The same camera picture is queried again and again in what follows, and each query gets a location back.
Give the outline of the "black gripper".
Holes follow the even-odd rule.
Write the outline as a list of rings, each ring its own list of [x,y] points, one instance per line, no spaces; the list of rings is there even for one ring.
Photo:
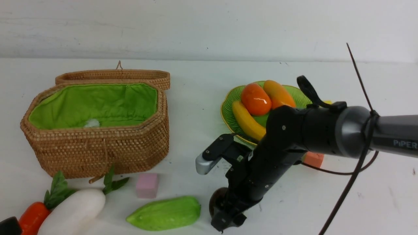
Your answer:
[[[227,173],[228,190],[223,200],[217,201],[211,225],[220,232],[229,227],[240,227],[246,220],[244,212],[258,204],[280,177],[305,151],[254,150],[252,158]]]

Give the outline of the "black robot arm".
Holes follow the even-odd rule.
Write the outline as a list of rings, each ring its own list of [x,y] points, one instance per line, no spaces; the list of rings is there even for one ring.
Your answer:
[[[258,204],[307,152],[358,159],[322,235],[370,150],[416,158],[417,115],[383,117],[361,106],[277,108],[268,117],[266,134],[253,150],[236,142],[233,134],[223,134],[202,153],[209,169],[220,158],[231,164],[226,173],[228,187],[216,190],[210,199],[211,225],[218,231],[241,226],[246,220],[244,212]]]

